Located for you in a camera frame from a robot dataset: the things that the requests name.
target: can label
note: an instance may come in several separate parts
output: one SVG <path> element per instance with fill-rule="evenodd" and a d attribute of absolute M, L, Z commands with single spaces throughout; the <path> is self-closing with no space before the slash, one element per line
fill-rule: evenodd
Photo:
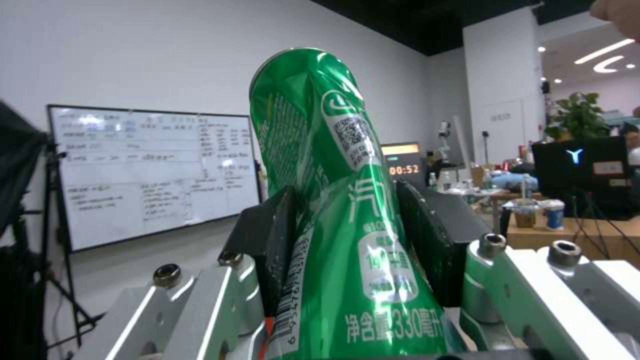
<path fill-rule="evenodd" d="M 407 253 L 397 199 L 350 70 L 317 49 L 269 60 L 250 88 L 269 192 L 292 184 L 297 240 L 267 357 L 464 350 Z"/>

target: green plant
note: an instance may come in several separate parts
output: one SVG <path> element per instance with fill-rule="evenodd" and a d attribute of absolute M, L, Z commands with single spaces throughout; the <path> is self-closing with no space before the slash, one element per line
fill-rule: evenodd
<path fill-rule="evenodd" d="M 570 138 L 583 140 L 607 136 L 609 128 L 602 120 L 602 109 L 598 107 L 598 94 L 573 93 L 568 99 L 556 101 L 557 112 L 545 133 L 555 140 Z"/>

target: qr code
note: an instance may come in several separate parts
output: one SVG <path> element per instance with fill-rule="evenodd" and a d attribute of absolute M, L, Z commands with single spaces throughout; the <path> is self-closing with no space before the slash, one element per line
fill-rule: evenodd
<path fill-rule="evenodd" d="M 371 138 L 369 125 L 359 117 L 348 117 L 339 120 L 333 125 L 333 130 L 338 135 L 342 149 L 345 152 L 349 151 L 351 146 Z"/>

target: white wall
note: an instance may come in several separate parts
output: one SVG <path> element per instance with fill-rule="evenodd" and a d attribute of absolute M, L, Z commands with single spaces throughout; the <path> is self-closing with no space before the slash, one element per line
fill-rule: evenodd
<path fill-rule="evenodd" d="M 441 121 L 449 121 L 452 117 L 460 118 L 463 139 L 467 143 L 468 154 L 473 159 L 471 116 L 469 113 L 469 92 L 467 86 L 467 68 L 465 66 L 465 50 L 460 47 L 451 51 L 429 57 L 429 110 L 431 119 L 431 143 L 437 149 L 440 146 L 438 128 Z M 462 164 L 463 156 L 458 137 L 452 132 L 447 140 L 451 151 L 449 159 L 452 163 Z"/>
<path fill-rule="evenodd" d="M 538 25 L 528 7 L 463 29 L 476 161 L 484 163 L 482 131 L 489 132 L 489 162 L 517 155 L 518 145 L 540 138 Z M 491 120 L 508 113 L 508 120 Z"/>
<path fill-rule="evenodd" d="M 603 79 L 598 81 L 554 86 L 551 96 L 553 100 L 565 99 L 574 92 L 597 92 L 600 94 L 598 105 L 604 111 L 619 110 L 624 115 L 631 116 L 633 110 L 640 106 L 640 72 L 618 76 L 604 74 Z"/>
<path fill-rule="evenodd" d="M 430 145 L 427 57 L 310 1 L 5 0 L 0 98 L 43 130 L 48 103 L 246 114 L 258 66 L 301 45 L 331 51 L 351 67 L 382 142 Z M 28 208 L 41 207 L 41 170 L 31 191 Z M 233 225 L 224 220 L 75 254 L 78 299 L 97 314 L 163 263 L 203 268 Z M 40 218 L 29 219 L 34 248 L 39 227 Z M 47 295 L 51 340 L 58 294 Z M 66 303 L 58 327 L 61 337 L 72 334 Z"/>

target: desk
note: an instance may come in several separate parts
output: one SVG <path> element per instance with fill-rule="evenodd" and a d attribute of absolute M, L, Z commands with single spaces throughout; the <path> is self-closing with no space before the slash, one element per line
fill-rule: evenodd
<path fill-rule="evenodd" d="M 627 260 L 636 268 L 640 269 L 640 255 L 638 255 L 620 233 L 605 220 L 584 220 L 582 228 L 589 234 L 591 239 L 602 248 L 596 222 L 598 222 L 602 238 L 607 244 L 611 259 Z M 540 212 L 536 213 L 536 225 L 534 227 L 517 227 L 515 217 L 511 216 L 509 229 L 507 231 L 509 245 L 514 249 L 539 249 L 549 246 L 556 240 L 571 241 L 573 234 L 578 229 L 576 221 L 573 218 L 564 219 L 564 230 L 562 231 L 549 231 L 545 228 L 546 223 L 547 219 Z M 640 249 L 640 216 L 636 216 L 629 221 L 613 221 L 613 223 Z M 584 233 L 580 232 L 575 243 L 582 248 L 582 253 L 590 260 L 605 259 L 604 255 L 584 236 Z"/>

